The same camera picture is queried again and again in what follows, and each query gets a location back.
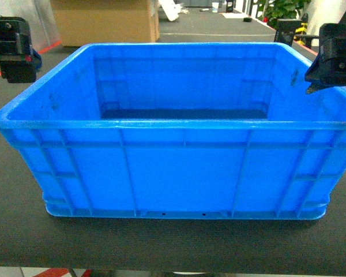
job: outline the black mat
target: black mat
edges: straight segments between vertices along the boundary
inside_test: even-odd
[[[272,41],[272,32],[254,21],[190,9],[177,22],[161,22],[160,41]],[[74,49],[44,54],[42,73]],[[26,87],[0,78],[0,108]],[[55,218],[41,196],[19,153],[0,135],[0,265],[346,276],[346,173],[327,215],[316,222]]]

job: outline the floor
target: floor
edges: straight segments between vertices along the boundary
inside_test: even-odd
[[[89,271],[74,269],[77,277],[88,277]],[[0,267],[0,277],[72,277],[66,268]]]
[[[92,277],[91,271],[73,269],[77,277]],[[114,277],[150,276],[142,271],[116,271]],[[225,277],[314,277],[307,275],[271,275],[271,274],[220,274]],[[0,267],[0,277],[74,277],[66,268],[37,268],[37,267]]]

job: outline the blue plastic crate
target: blue plastic crate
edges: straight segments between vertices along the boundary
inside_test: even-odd
[[[0,110],[56,216],[317,219],[346,88],[276,43],[90,44]]]

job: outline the crate rim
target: crate rim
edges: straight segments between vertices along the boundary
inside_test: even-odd
[[[294,55],[306,66],[311,65],[311,61],[298,53],[292,47],[282,43],[273,42],[236,42],[236,43],[92,43],[80,47],[74,53],[65,58],[56,67],[51,69],[44,76],[39,78],[31,86],[21,92],[9,103],[0,109],[0,129],[276,129],[276,130],[346,130],[346,122],[339,121],[258,121],[258,120],[152,120],[152,119],[128,119],[128,120],[11,120],[8,115],[18,107],[23,101],[37,91],[39,87],[48,82],[63,68],[72,62],[83,52],[95,47],[104,46],[130,46],[130,47],[184,47],[184,46],[222,46],[222,45],[267,45],[279,47]],[[346,97],[346,87],[335,87],[337,93]]]

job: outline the white paper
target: white paper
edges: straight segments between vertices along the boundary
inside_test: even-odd
[[[248,17],[248,15],[244,13],[222,13],[222,15],[226,19],[244,19],[245,17]]]

